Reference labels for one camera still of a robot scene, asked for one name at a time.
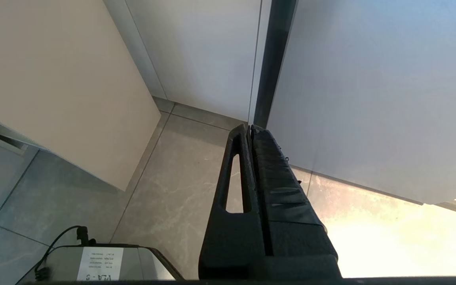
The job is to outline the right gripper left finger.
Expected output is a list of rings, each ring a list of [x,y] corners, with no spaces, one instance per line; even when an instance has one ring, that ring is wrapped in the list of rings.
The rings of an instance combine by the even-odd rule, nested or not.
[[[271,187],[257,156],[257,125],[230,131],[199,255],[200,279],[272,279],[267,204]],[[226,209],[235,156],[239,157],[242,213]]]

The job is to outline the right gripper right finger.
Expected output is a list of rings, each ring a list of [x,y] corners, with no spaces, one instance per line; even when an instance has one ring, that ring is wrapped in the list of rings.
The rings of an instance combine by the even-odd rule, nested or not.
[[[251,264],[255,278],[341,278],[327,229],[270,131],[251,126],[252,158],[266,254]]]

